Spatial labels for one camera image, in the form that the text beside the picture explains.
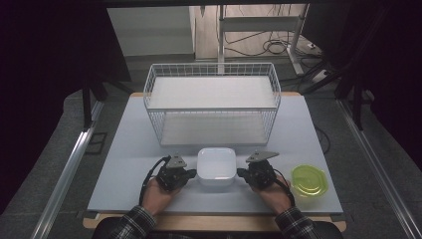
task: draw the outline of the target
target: white wire basket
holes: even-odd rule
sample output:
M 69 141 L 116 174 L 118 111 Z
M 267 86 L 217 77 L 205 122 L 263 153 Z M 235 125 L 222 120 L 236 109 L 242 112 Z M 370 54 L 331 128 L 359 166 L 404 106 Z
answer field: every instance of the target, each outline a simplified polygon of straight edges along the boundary
M 271 63 L 155 64 L 143 90 L 161 145 L 266 145 L 280 99 Z

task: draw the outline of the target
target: person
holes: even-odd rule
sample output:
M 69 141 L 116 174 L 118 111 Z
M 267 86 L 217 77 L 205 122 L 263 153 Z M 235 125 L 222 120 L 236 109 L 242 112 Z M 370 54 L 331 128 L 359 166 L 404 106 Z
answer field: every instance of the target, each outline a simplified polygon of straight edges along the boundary
M 285 185 L 288 185 L 288 182 L 281 176 L 278 176 L 278 179 Z M 181 188 L 170 192 L 165 191 L 159 187 L 155 178 L 150 179 L 143 196 L 142 205 L 133 207 L 128 213 L 121 217 L 114 229 L 108 234 L 107 238 L 153 238 L 153 235 L 150 235 L 150 232 L 156 225 L 154 217 L 170 204 L 180 190 Z M 292 206 L 291 200 L 281 186 L 273 183 L 263 190 L 254 187 L 252 187 L 252 190 L 256 192 L 277 215 L 275 221 L 283 234 L 283 238 L 322 238 L 320 237 L 315 224 L 305 217 L 298 207 Z M 332 227 L 334 227 L 334 232 L 328 234 L 324 233 L 328 236 L 323 238 L 342 238 L 338 229 L 336 229 L 333 224 L 330 226 L 331 228 L 328 229 L 328 231 L 332 231 Z M 168 234 L 165 238 L 187 239 L 190 237 Z

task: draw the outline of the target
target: white table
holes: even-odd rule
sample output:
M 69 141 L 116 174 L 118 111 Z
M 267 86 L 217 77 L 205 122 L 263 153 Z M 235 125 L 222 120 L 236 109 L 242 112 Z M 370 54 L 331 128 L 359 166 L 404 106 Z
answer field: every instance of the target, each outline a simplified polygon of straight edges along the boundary
M 304 97 L 282 97 L 272 135 L 266 146 L 232 148 L 237 154 L 237 167 L 247 167 L 245 159 L 255 150 L 279 152 L 280 155 L 271 158 L 269 162 L 286 179 L 291 178 L 291 170 L 300 164 L 311 164 L 322 169 L 327 177 L 327 193 L 318 198 L 296 195 L 297 205 L 307 215 L 343 212 Z M 100 213 L 124 213 L 130 210 L 138 202 L 141 182 L 147 171 L 162 156 L 178 152 L 187 162 L 187 169 L 195 168 L 200 149 L 161 147 L 144 108 L 143 98 L 137 95 L 130 97 L 88 210 Z M 189 215 L 271 214 L 244 179 L 237 176 L 231 186 L 223 188 L 203 186 L 197 177 L 189 180 L 166 212 Z

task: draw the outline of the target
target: plaid sleeve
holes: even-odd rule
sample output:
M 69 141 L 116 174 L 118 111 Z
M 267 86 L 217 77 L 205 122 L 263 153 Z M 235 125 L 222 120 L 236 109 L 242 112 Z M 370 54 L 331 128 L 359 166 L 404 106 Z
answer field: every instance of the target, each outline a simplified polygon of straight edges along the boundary
M 313 222 L 297 207 L 291 207 L 278 215 L 275 220 L 285 238 L 320 239 Z
M 123 217 L 108 238 L 145 238 L 155 226 L 154 218 L 143 207 L 135 206 Z

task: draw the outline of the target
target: white bowl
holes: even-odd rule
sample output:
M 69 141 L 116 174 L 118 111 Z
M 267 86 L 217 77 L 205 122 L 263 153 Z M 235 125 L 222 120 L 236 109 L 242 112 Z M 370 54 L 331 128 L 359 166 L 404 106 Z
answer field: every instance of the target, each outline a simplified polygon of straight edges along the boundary
M 236 175 L 236 153 L 227 147 L 206 147 L 198 153 L 196 170 L 201 184 L 228 186 Z

